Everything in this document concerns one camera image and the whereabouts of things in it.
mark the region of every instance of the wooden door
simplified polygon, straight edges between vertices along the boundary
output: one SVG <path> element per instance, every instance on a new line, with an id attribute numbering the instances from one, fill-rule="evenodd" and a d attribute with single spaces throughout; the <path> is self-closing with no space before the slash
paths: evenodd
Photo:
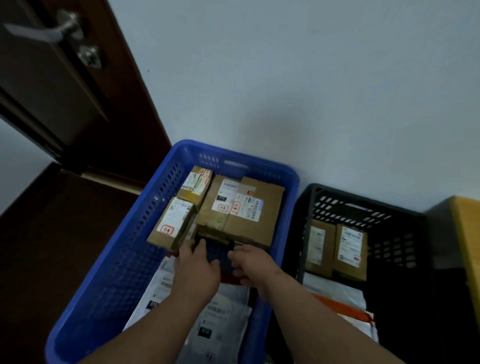
<path id="1" fill-rule="evenodd" d="M 170 143 L 106 1 L 3 0 L 0 24 L 53 28 L 61 10 L 79 16 L 83 39 L 50 44 L 0 26 L 0 104 L 67 167 L 147 181 Z M 98 49 L 101 68 L 80 61 L 82 46 Z"/>

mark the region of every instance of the door handle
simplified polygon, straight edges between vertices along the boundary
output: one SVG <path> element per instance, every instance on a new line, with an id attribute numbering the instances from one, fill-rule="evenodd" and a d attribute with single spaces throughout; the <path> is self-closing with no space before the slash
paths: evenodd
<path id="1" fill-rule="evenodd" d="M 65 36 L 71 36 L 77 40 L 83 39 L 84 33 L 80 16 L 76 12 L 59 10 L 57 12 L 57 21 L 59 25 L 49 29 L 35 29 L 11 23 L 4 23 L 3 26 L 14 36 L 21 36 L 40 42 L 58 43 Z"/>

